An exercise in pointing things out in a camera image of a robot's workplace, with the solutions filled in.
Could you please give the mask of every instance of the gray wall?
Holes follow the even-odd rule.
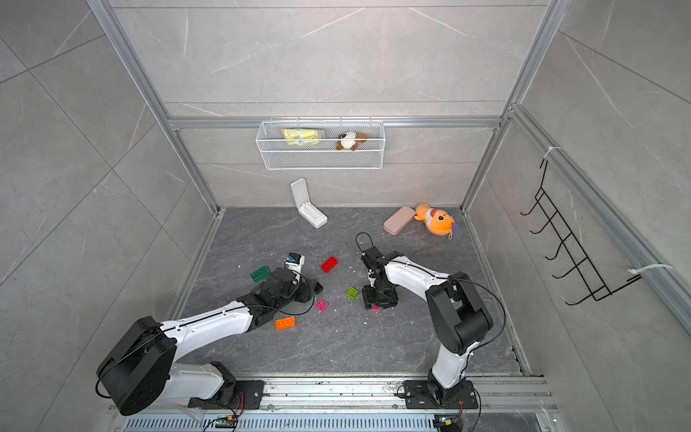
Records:
[[[0,4],[0,426],[91,430],[210,213],[83,0]]]
[[[170,114],[206,117],[499,115],[547,3],[111,0]],[[457,205],[490,134],[390,129],[381,170],[268,171],[255,130],[183,131],[224,206],[293,205],[300,177],[315,205]]]
[[[687,280],[689,12],[681,1],[574,1],[524,101]],[[583,282],[552,277],[570,260],[563,249],[545,258],[559,240],[550,227],[529,232],[546,222],[539,210],[520,215],[534,203],[542,157],[514,125],[470,210],[530,371],[547,378],[569,430],[687,430],[691,339],[651,287],[565,304],[587,294]],[[545,189],[608,286],[622,285],[631,264],[549,168]]]

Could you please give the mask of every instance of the mounting plate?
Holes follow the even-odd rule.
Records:
[[[463,386],[459,386],[458,392],[447,397],[441,405],[432,402],[432,398],[427,390],[427,381],[403,381],[403,388],[406,394],[407,409],[461,409],[458,399],[463,402],[463,409],[477,409],[477,393],[473,383],[467,379],[463,381]]]

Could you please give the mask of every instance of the lime green lego brick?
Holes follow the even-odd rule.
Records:
[[[353,287],[348,288],[348,291],[345,292],[345,295],[348,296],[349,299],[355,300],[355,297],[357,297],[357,290]]]

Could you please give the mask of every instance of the orange plush toy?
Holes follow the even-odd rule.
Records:
[[[459,227],[450,214],[443,210],[433,209],[425,203],[417,206],[415,209],[415,219],[424,220],[427,230],[432,234],[438,236],[452,237],[454,231],[458,231]]]

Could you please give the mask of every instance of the gray marble floor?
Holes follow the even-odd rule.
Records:
[[[348,287],[360,290],[367,283],[354,236],[368,232],[383,253],[398,250],[419,264],[448,273],[461,270],[486,285],[460,211],[446,209],[462,228],[448,240],[430,234],[416,220],[397,236],[385,233],[382,225],[393,208],[321,210],[329,221],[314,229],[295,208],[228,209],[184,313],[216,308],[248,292],[254,287],[249,274],[263,265],[282,266],[288,252],[305,256],[302,273],[322,283],[318,299],[327,301],[328,309],[320,313],[313,308],[296,317],[294,328],[276,331],[267,324],[216,341],[183,362],[220,360],[238,373],[425,373],[434,364],[439,342],[423,300],[399,288],[398,306],[375,314],[364,308],[361,294],[354,301],[346,297]],[[360,240],[367,241],[365,236]],[[326,274],[320,265],[330,256],[339,263]],[[488,294],[480,294],[494,319],[494,335],[502,323],[501,311]],[[301,312],[306,307],[293,303],[285,309]],[[468,372],[519,375],[508,337],[502,335],[477,351]]]

